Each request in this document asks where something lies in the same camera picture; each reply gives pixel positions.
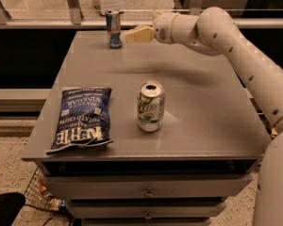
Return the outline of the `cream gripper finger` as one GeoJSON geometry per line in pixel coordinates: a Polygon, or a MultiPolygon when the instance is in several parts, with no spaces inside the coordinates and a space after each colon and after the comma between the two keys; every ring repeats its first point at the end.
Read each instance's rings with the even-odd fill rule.
{"type": "Polygon", "coordinates": [[[151,26],[137,26],[124,34],[127,43],[150,42],[155,37],[155,31],[151,26]]]}

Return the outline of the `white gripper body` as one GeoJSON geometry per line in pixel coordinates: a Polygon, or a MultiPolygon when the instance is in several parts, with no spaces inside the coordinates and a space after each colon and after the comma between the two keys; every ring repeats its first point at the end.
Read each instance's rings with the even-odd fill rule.
{"type": "Polygon", "coordinates": [[[172,27],[177,13],[161,13],[153,21],[155,39],[158,42],[172,44],[172,27]]]}

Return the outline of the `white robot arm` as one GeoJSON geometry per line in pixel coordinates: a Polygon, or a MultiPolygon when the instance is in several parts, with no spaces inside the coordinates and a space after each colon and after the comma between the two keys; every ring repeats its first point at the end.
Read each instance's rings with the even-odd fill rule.
{"type": "Polygon", "coordinates": [[[227,58],[277,131],[261,162],[253,226],[283,226],[283,69],[249,41],[222,8],[207,8],[196,16],[159,12],[150,26],[131,29],[123,39],[177,43],[227,58]]]}

